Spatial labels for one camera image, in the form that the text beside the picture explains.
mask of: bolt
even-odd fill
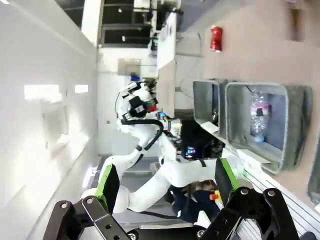
[[[137,236],[133,233],[129,233],[128,236],[131,238],[131,240],[137,240]]]
[[[241,190],[242,195],[247,195],[249,193],[248,189],[244,188]]]
[[[201,236],[202,236],[204,233],[205,233],[205,230],[200,230],[200,231],[198,231],[198,232],[196,233],[196,236],[197,236],[198,238],[201,238]]]
[[[94,201],[94,200],[93,200],[92,198],[88,198],[88,199],[86,200],[86,203],[87,203],[87,204],[92,204],[93,201]]]
[[[275,195],[276,195],[276,193],[275,193],[275,191],[268,191],[268,195],[270,196],[270,197],[274,197]]]

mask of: plastic water bottle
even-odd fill
[[[252,90],[251,134],[254,136],[256,143],[263,143],[265,141],[269,120],[267,97],[268,95],[261,91]]]

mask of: red object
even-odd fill
[[[211,201],[214,201],[217,198],[219,198],[219,196],[217,194],[210,194],[209,198],[210,198]]]
[[[156,111],[156,110],[157,110],[157,106],[154,105],[154,106],[152,106],[152,107],[150,107],[150,108],[148,109],[148,113],[154,112],[154,111]]]
[[[218,26],[211,27],[211,42],[210,48],[212,51],[222,51],[222,28]]]

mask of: white pillar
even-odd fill
[[[98,45],[100,15],[103,12],[104,0],[85,0],[82,17],[82,33],[94,45]]]

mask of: dark clothing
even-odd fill
[[[174,204],[172,209],[177,215],[181,211],[180,219],[189,222],[195,223],[198,220],[198,215],[200,211],[204,211],[210,220],[213,220],[216,215],[219,213],[220,209],[216,205],[215,201],[210,200],[210,194],[212,192],[205,190],[197,190],[193,193],[195,201],[191,199],[189,202],[188,208],[185,209],[187,204],[187,197],[182,192],[182,189],[179,187],[171,186],[169,191],[173,192]]]

